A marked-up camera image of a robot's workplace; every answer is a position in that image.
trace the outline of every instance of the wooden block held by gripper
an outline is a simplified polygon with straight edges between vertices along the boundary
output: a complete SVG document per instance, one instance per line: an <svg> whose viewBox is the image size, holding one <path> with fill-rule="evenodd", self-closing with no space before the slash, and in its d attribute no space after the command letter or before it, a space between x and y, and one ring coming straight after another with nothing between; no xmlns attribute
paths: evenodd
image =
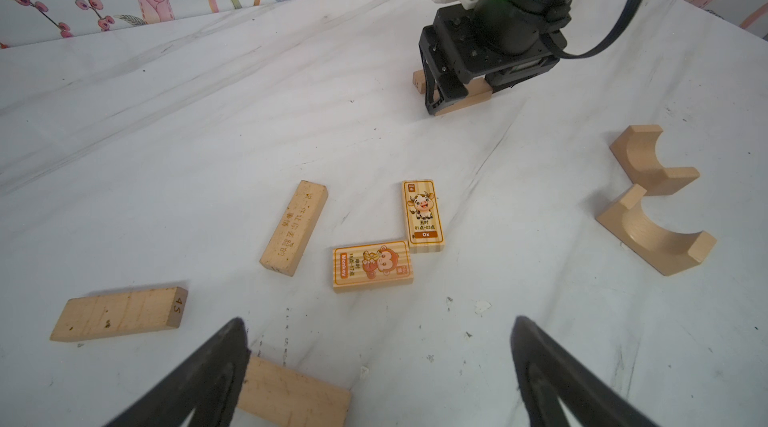
<svg viewBox="0 0 768 427"><path fill-rule="evenodd" d="M424 70L418 70L413 73L413 85L416 86L418 93L424 95L427 92L426 76ZM467 96L463 100L456 102L454 105L447 106L446 108L439 110L435 115L444 115L460 110L466 106L471 106L485 102L491 98L493 94L493 87L485 81L485 78L478 77L465 85L467 87Z"/></svg>
<svg viewBox="0 0 768 427"><path fill-rule="evenodd" d="M597 220L665 276L700 265L717 240L707 232L677 233L659 227L643 212L645 189L635 183Z"/></svg>
<svg viewBox="0 0 768 427"><path fill-rule="evenodd" d="M293 277L327 199L326 186L302 180L261 256L261 265Z"/></svg>
<svg viewBox="0 0 768 427"><path fill-rule="evenodd" d="M237 407L282 427L343 427L349 390L252 356Z"/></svg>
<svg viewBox="0 0 768 427"><path fill-rule="evenodd" d="M177 329L187 305L181 287L69 299L51 333L55 342Z"/></svg>
<svg viewBox="0 0 768 427"><path fill-rule="evenodd" d="M692 166L665 167L656 157L656 142L664 130L658 125L629 125L610 144L624 172L646 195L672 195L699 178Z"/></svg>

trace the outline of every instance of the monkey illustration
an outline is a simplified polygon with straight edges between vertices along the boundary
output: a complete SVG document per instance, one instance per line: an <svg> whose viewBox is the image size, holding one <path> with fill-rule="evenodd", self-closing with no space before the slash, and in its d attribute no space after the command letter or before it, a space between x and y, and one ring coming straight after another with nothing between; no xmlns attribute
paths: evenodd
<svg viewBox="0 0 768 427"><path fill-rule="evenodd" d="M388 276L392 270L397 268L397 260L397 252L385 245L375 252L366 250L362 253L362 269L366 271L368 278L373 280L376 278L376 270Z"/></svg>

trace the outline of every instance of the rectangular wooden block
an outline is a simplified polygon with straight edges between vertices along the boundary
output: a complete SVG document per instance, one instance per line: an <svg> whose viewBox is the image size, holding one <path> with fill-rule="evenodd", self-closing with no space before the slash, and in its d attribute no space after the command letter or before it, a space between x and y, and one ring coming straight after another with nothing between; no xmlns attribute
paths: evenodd
<svg viewBox="0 0 768 427"><path fill-rule="evenodd" d="M413 268L403 240L333 250L333 289L337 292L405 283L413 283Z"/></svg>
<svg viewBox="0 0 768 427"><path fill-rule="evenodd" d="M261 256L261 265L293 277L326 200L326 186L302 180Z"/></svg>
<svg viewBox="0 0 768 427"><path fill-rule="evenodd" d="M413 73L413 85L416 86L419 94L424 95L427 92L424 70L418 70ZM468 92L466 98L456 102L454 105L447 106L446 108L438 111L435 115L444 115L450 114L451 112L456 112L456 110L461 110L466 106L471 106L485 102L486 100L490 100L491 95L493 95L493 87L490 86L488 82L486 82L485 79L481 77L472 79L472 81L466 84L465 87L467 87Z"/></svg>
<svg viewBox="0 0 768 427"><path fill-rule="evenodd" d="M282 427L343 427L352 394L253 356L237 407Z"/></svg>
<svg viewBox="0 0 768 427"><path fill-rule="evenodd" d="M177 329L187 290L181 287L69 299L51 333L55 342L79 342Z"/></svg>
<svg viewBox="0 0 768 427"><path fill-rule="evenodd" d="M408 248L414 253L439 252L446 246L442 236L437 193L431 180L407 180L402 183Z"/></svg>

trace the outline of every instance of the black cable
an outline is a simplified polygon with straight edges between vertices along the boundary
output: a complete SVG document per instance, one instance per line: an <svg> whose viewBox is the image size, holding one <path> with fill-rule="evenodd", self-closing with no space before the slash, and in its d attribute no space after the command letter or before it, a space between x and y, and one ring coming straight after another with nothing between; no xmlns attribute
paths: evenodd
<svg viewBox="0 0 768 427"><path fill-rule="evenodd" d="M550 36L549 33L544 33L539 36L541 38L542 43L544 44L544 47L549 50L552 55L554 55L557 58L588 58L593 57L606 48L610 47L610 45L616 41L617 38L621 36L621 34L624 32L624 30L627 29L627 26L632 21L632 18L634 18L634 15L638 12L638 9L640 8L640 3L643 0L627 0L627 3L624 5L624 9L621 11L621 15L619 16L619 19L616 20L616 24L612 29L610 29L610 32L608 32L608 35L603 38L603 40L592 50L587 52L586 54L581 55L573 55L573 54L567 54L565 53L562 48L558 47L554 40L552 40L552 36Z"/></svg>

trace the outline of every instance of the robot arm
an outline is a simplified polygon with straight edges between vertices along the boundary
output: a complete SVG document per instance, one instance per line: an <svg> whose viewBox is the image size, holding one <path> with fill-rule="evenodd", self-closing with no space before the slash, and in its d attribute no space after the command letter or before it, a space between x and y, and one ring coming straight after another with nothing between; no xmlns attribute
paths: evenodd
<svg viewBox="0 0 768 427"><path fill-rule="evenodd" d="M459 3L438 9L418 42L430 114L465 98L465 85L478 76L497 92L551 70L562 58L600 53L624 32L642 0L628 0L608 36L581 55L563 51L560 29L571 21L571 0L434 1Z"/></svg>

